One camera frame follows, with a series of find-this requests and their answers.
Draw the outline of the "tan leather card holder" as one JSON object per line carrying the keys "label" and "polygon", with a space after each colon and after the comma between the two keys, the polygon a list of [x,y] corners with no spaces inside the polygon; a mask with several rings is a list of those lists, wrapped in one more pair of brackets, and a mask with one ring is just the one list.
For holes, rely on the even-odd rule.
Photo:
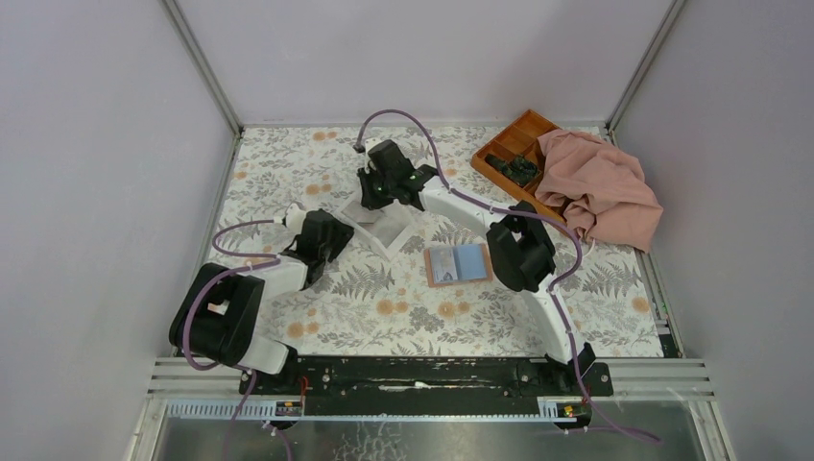
{"label": "tan leather card holder", "polygon": [[[434,284],[432,281],[429,250],[433,248],[453,247],[456,253],[459,279],[452,283]],[[491,258],[485,244],[464,244],[455,246],[432,247],[424,251],[426,278],[430,287],[440,288],[464,283],[492,281],[494,278],[491,268]]]}

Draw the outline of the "silver VIP credit card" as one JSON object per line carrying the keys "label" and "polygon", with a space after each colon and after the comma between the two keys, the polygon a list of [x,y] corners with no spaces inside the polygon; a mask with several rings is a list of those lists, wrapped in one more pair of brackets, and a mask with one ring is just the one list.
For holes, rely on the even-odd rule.
{"label": "silver VIP credit card", "polygon": [[429,264],[434,284],[452,283],[459,279],[456,253],[453,247],[429,250]]}

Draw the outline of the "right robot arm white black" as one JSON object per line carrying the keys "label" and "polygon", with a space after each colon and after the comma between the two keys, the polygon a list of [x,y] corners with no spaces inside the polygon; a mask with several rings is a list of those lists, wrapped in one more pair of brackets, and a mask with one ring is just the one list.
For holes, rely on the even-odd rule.
{"label": "right robot arm white black", "polygon": [[528,202],[503,206],[457,188],[440,169],[414,165],[390,139],[354,150],[368,157],[357,172],[362,207],[376,210],[400,203],[441,215],[485,238],[491,268],[508,289],[520,294],[534,319],[545,356],[555,364],[552,386],[573,396],[588,383],[587,367],[595,358],[592,346],[576,329],[556,286],[555,245],[546,225]]}

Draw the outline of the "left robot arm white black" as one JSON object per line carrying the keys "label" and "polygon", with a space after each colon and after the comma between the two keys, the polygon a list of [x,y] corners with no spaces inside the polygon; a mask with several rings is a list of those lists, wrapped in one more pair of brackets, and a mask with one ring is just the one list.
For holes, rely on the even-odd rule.
{"label": "left robot arm white black", "polygon": [[354,235],[352,226],[323,209],[289,206],[273,224],[294,233],[278,255],[247,254],[247,264],[203,265],[169,328],[169,342],[187,363],[205,371],[217,365],[261,373],[277,395],[292,391],[298,370],[288,359],[296,351],[254,332],[261,304],[311,287]]}

